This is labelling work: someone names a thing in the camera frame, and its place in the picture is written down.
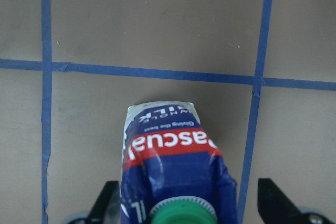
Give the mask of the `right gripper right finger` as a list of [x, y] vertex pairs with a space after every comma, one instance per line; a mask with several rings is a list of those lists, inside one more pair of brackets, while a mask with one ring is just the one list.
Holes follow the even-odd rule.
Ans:
[[311, 223], [270, 178], [258, 179], [257, 209], [264, 223]]

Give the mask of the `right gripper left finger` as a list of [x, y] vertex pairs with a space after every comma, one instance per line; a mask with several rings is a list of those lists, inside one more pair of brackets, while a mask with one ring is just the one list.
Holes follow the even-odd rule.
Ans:
[[89, 212], [86, 223], [120, 223], [119, 182], [108, 181]]

